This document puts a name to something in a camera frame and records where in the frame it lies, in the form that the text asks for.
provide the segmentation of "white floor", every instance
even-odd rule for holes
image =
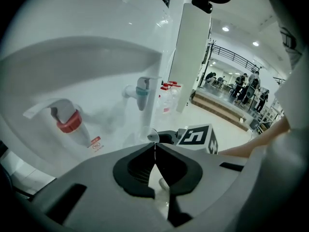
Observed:
[[[242,145],[251,139],[251,131],[243,131],[225,119],[188,103],[181,114],[162,119],[154,125],[157,131],[177,131],[191,125],[212,124],[218,142],[218,151]]]
[[[202,124],[212,124],[218,142],[218,151],[244,144],[254,137],[250,130],[245,132],[230,122],[190,102],[181,114],[167,116],[161,119],[159,123],[156,123],[154,127],[157,131],[177,131],[185,126]],[[169,194],[160,187],[160,178],[162,178],[162,175],[155,165],[150,175],[149,187],[155,190],[155,204],[161,214],[167,219]]]

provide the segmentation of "person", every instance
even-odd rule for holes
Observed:
[[[260,74],[259,71],[256,71],[255,73],[250,75],[248,84],[246,85],[245,88],[242,89],[241,94],[238,95],[236,103],[240,103],[242,99],[245,98],[242,102],[245,105],[249,100],[247,96],[248,88],[252,86],[253,88],[257,89],[261,86],[261,79],[259,77],[259,74]]]
[[[206,83],[209,83],[214,76],[216,76],[215,72],[210,72],[208,75],[206,75],[205,77]]]
[[[292,69],[294,69],[297,66],[299,69],[302,68],[301,70],[303,71],[306,69],[306,67],[304,67],[305,61],[301,62],[299,60],[305,53],[306,49],[304,38],[302,38],[301,34],[297,32],[297,26],[295,26],[294,24],[295,21],[291,20],[289,14],[285,13],[285,11],[281,9],[280,3],[276,0],[270,1],[279,19],[278,21],[281,29],[282,41],[289,55],[291,67]],[[293,44],[290,44],[288,42],[288,40],[290,39],[293,39]],[[301,89],[301,86],[299,86],[299,91],[304,93],[304,89]],[[280,93],[280,90],[278,90],[277,95],[279,96],[279,98],[277,98],[279,101],[283,99],[283,95]],[[293,101],[297,101],[297,99],[299,99],[299,96],[290,97],[290,99],[292,99]],[[277,136],[288,132],[290,128],[295,128],[296,123],[298,123],[299,127],[299,124],[303,126],[308,121],[304,119],[304,117],[302,117],[302,119],[299,119],[300,116],[291,116],[293,109],[289,108],[286,104],[282,105],[284,105],[284,107],[287,109],[286,115],[279,121],[274,123],[267,131],[258,135],[256,138],[249,141],[248,143],[224,151],[220,151],[218,154],[248,158],[256,147],[268,145]]]
[[[233,94],[233,97],[236,98],[238,92],[242,89],[242,85],[245,83],[246,77],[248,77],[247,73],[236,78],[236,88]]]
[[[219,82],[219,83],[222,83],[222,82],[223,82],[223,80],[224,80],[224,78],[225,78],[225,76],[223,76],[223,77],[219,77],[219,78],[218,78],[218,82]]]
[[[221,87],[221,85],[222,85],[222,83],[223,83],[223,81],[224,81],[224,78],[225,78],[225,76],[219,77],[219,78],[218,78],[217,84],[218,84],[218,87],[219,87],[219,88]]]
[[[261,94],[260,102],[259,102],[258,106],[256,107],[256,111],[258,113],[260,113],[262,111],[265,102],[268,101],[268,94],[269,94],[269,90],[266,90],[266,92]]]
[[[210,78],[210,81],[208,82],[208,84],[215,84],[215,81],[216,81],[216,77],[213,76],[212,78]]]
[[[246,157],[248,158],[251,152],[258,146],[269,144],[274,138],[282,133],[287,132],[290,129],[289,122],[285,116],[279,121],[274,123],[268,130],[258,135],[251,141],[227,150],[218,152],[219,155],[235,156],[235,157]]]
[[[259,99],[260,96],[261,96],[261,88],[257,88],[257,89],[255,90],[255,97],[256,97],[257,99]]]

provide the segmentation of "railing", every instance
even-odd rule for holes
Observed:
[[[284,80],[284,79],[281,79],[281,78],[274,77],[274,79],[276,80],[276,82],[277,82],[279,85],[281,85],[282,83],[285,82],[285,80]]]
[[[233,62],[236,62],[237,64],[241,65],[242,67],[245,67],[251,72],[255,72],[259,70],[259,68],[256,65],[252,64],[247,59],[223,47],[213,45],[212,52],[222,57],[225,57],[229,60],[232,60]]]

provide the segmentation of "warning label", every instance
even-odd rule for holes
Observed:
[[[101,145],[101,143],[99,142],[100,140],[100,137],[96,137],[95,139],[91,140],[91,145],[89,147],[92,147],[94,151],[97,152],[99,149],[104,147],[104,145]]]

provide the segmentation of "camera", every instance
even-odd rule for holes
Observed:
[[[208,0],[192,0],[192,4],[208,14],[212,12],[212,4]]]

